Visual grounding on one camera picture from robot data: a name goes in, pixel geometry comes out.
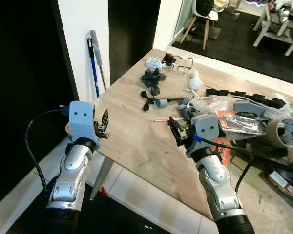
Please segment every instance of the blue cable tie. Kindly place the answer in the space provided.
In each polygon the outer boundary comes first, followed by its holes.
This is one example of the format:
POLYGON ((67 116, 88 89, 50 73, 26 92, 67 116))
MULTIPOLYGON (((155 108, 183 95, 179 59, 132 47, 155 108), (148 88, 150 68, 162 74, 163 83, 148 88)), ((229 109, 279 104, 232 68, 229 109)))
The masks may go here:
POLYGON ((193 135, 193 140, 199 142, 200 144, 202 143, 202 138, 197 134, 193 135))

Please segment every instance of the packing tape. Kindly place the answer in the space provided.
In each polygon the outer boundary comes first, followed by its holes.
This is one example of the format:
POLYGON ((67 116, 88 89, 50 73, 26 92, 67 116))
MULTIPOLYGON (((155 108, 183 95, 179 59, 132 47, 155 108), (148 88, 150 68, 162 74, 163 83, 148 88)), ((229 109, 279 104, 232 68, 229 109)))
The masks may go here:
POLYGON ((282 118, 272 120, 267 124, 266 136, 268 141, 278 148, 293 148, 293 120, 289 118, 282 118), (284 124, 286 131, 288 132, 288 137, 286 142, 282 141, 278 135, 278 126, 280 123, 284 124))

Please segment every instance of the black wall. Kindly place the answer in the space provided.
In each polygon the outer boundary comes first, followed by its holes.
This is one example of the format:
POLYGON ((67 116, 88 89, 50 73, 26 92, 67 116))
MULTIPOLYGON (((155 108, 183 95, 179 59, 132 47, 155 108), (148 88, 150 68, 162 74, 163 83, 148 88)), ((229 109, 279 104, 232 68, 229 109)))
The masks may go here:
POLYGON ((111 84, 152 49, 160 0, 108 0, 111 84))
MULTIPOLYGON (((0 0, 0 200, 33 168, 24 143, 30 120, 78 98, 52 10, 59 19, 48 0, 0 0)), ((67 122, 54 114, 32 128, 37 160, 65 137, 67 122)))

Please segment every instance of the black floor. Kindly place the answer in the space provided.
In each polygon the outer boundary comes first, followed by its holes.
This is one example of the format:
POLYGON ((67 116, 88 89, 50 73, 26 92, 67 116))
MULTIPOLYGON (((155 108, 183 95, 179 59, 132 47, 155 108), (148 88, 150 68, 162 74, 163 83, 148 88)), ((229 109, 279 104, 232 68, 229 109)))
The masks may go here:
MULTIPOLYGON (((164 229, 100 193, 93 201, 90 201, 91 189, 92 187, 86 186, 76 234, 169 234, 164 229)), ((40 193, 6 234, 42 234, 46 203, 44 194, 40 193)))
POLYGON ((172 46, 293 83, 293 52, 284 56, 289 44, 264 37, 253 47, 258 32, 252 29, 258 19, 241 12, 238 20, 232 20, 232 15, 223 11, 215 22, 215 27, 221 28, 219 38, 209 39, 205 50, 202 49, 202 26, 189 32, 195 42, 175 42, 172 46))

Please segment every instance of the blue mop handle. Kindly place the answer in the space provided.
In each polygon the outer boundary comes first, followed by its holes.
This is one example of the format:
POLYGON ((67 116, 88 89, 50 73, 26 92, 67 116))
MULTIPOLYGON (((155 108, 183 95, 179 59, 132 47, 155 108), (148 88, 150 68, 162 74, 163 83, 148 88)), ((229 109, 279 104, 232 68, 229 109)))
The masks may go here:
POLYGON ((90 60, 91 60, 91 66, 92 66, 92 72, 93 72, 93 78, 94 78, 94 85, 96 86, 96 93, 97 97, 99 97, 99 85, 98 85, 98 79, 97 79, 97 72, 96 72, 96 64, 94 62, 94 53, 93 53, 93 48, 92 48, 92 40, 88 38, 88 50, 89 50, 89 55, 90 55, 90 60))

